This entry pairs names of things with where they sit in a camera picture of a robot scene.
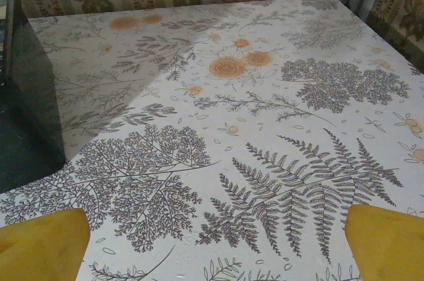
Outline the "starry night print box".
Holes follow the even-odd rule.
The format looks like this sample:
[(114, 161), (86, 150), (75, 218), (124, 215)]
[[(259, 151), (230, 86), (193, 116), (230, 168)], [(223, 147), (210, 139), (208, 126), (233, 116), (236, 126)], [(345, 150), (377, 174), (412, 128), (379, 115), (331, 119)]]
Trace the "starry night print box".
[(0, 194), (65, 160), (52, 63), (21, 0), (0, 0)]

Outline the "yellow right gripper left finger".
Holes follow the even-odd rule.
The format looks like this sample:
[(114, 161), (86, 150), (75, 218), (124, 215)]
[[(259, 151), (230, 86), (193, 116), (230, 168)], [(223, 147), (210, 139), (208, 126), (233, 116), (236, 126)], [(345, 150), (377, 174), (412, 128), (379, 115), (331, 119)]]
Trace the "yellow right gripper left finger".
[(76, 281), (89, 239), (82, 209), (2, 227), (0, 281)]

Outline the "floral patterned table cover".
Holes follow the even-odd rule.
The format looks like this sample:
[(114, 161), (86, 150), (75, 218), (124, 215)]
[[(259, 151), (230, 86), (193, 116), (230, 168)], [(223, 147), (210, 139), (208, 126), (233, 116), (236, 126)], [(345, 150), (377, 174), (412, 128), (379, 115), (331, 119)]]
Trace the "floral patterned table cover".
[(362, 281), (348, 208), (424, 218), (424, 75), (337, 0), (30, 23), (66, 163), (0, 227), (84, 209), (78, 281)]

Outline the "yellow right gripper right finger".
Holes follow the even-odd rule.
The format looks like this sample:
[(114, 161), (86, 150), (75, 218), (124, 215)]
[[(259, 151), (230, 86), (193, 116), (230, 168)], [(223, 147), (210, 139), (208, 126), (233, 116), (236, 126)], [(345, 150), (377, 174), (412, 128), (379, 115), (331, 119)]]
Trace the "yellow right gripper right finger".
[(424, 281), (424, 218), (353, 205), (344, 231), (363, 281)]

